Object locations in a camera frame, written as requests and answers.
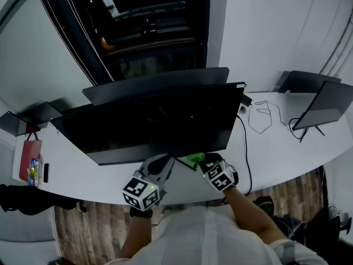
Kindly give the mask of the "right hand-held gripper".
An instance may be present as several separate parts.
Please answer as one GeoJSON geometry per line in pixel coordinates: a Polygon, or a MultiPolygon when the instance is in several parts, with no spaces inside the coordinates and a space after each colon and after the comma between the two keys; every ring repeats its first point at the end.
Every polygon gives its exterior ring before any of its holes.
{"type": "Polygon", "coordinates": [[[226,163],[219,153],[206,153],[205,160],[199,161],[196,165],[203,172],[203,178],[219,192],[236,187],[239,182],[236,169],[226,163]]]}

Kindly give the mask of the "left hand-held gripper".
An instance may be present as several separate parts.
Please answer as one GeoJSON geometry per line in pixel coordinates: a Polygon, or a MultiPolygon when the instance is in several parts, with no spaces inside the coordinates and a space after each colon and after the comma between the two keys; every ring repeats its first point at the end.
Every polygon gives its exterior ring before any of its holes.
{"type": "Polygon", "coordinates": [[[158,205],[167,193],[164,185],[174,163],[175,157],[169,154],[160,154],[145,160],[139,172],[135,172],[122,189],[125,202],[141,211],[158,205]]]}

